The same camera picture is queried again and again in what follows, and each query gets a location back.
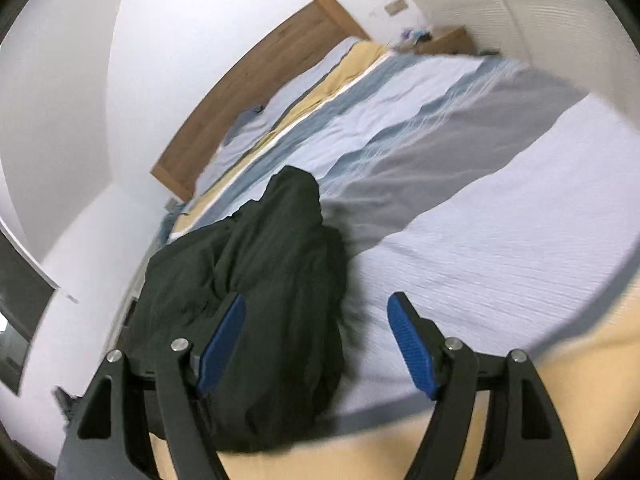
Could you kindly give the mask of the black puffy jacket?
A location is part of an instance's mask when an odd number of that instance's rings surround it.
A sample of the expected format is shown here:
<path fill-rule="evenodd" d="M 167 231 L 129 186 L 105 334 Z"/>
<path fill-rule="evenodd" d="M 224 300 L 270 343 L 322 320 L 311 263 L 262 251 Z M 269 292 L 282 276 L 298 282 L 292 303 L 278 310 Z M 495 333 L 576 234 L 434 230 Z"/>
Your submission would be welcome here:
<path fill-rule="evenodd" d="M 241 295 L 240 338 L 198 410 L 218 450 L 274 450 L 311 430 L 336 393 L 346 285 L 343 237 L 323 221 L 318 183 L 288 166 L 259 200 L 152 257 L 124 350 L 149 375 L 164 333 L 201 326 L 224 298 Z"/>

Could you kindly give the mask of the striped bed cover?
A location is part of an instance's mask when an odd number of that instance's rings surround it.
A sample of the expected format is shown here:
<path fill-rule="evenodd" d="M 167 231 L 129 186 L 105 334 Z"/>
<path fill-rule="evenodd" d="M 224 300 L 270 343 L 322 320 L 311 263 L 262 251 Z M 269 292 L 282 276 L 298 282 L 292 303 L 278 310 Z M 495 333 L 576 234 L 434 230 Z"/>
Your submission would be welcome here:
<path fill-rule="evenodd" d="M 580 478 L 639 411 L 639 131 L 594 93 L 508 58 L 417 56 L 359 41 L 169 232 L 262 196 L 286 166 L 319 185 L 349 253 L 349 372 L 311 444 L 247 477 L 397 478 L 432 404 L 386 321 L 402 290 L 474 349 L 535 360 Z"/>

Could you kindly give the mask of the grey pillow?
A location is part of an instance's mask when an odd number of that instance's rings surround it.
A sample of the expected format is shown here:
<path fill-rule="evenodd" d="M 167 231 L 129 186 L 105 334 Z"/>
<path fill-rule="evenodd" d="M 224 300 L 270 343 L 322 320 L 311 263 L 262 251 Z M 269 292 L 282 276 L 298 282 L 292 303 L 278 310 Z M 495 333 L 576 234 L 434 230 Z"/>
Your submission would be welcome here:
<path fill-rule="evenodd" d="M 220 178 L 241 155 L 268 133 L 311 89 L 334 69 L 354 44 L 357 37 L 348 37 L 334 47 L 309 70 L 281 87 L 266 105 L 244 110 L 222 138 L 212 158 L 195 181 L 193 198 L 200 197 Z"/>

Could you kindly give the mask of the wooden nightstand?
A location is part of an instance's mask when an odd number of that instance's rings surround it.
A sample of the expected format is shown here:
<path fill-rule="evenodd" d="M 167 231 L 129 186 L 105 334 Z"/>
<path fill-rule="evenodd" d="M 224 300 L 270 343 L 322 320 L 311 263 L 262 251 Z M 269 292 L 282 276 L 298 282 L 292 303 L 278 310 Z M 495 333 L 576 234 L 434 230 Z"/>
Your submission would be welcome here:
<path fill-rule="evenodd" d="M 430 40 L 420 41 L 413 52 L 422 55 L 476 55 L 477 48 L 464 26 L 435 27 Z"/>

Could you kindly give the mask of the white wardrobe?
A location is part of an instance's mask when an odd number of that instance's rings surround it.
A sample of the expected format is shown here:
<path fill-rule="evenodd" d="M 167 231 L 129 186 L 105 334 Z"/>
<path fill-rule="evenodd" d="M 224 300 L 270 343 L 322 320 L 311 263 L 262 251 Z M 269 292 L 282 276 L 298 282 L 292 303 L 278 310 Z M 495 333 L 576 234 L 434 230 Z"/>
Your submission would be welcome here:
<path fill-rule="evenodd" d="M 609 99 L 639 119 L 639 51 L 606 0 L 413 0 L 436 25 L 462 25 L 497 50 Z"/>

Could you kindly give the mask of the wooden headboard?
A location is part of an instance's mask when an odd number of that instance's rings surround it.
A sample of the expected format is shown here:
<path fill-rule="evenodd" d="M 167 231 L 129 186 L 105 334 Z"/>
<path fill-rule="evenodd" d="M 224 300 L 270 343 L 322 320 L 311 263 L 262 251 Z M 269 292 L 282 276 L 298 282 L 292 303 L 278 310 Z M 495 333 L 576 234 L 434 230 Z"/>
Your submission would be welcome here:
<path fill-rule="evenodd" d="M 337 0 L 312 0 L 252 47 L 207 92 L 151 174 L 188 200 L 196 178 L 243 110 L 266 104 L 287 82 L 319 63 L 348 37 L 368 33 Z"/>

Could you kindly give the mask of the wall light switch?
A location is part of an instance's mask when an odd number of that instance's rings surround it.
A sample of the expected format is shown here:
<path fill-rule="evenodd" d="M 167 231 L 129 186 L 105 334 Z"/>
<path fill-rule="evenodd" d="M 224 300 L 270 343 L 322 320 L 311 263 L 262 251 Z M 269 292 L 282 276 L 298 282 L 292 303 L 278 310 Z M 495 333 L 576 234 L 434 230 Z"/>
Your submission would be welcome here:
<path fill-rule="evenodd" d="M 407 10 L 408 7 L 409 6 L 406 0 L 394 0 L 390 3 L 387 3 L 386 6 L 384 6 L 384 10 L 389 16 L 395 16 L 400 12 L 404 12 L 405 10 Z"/>

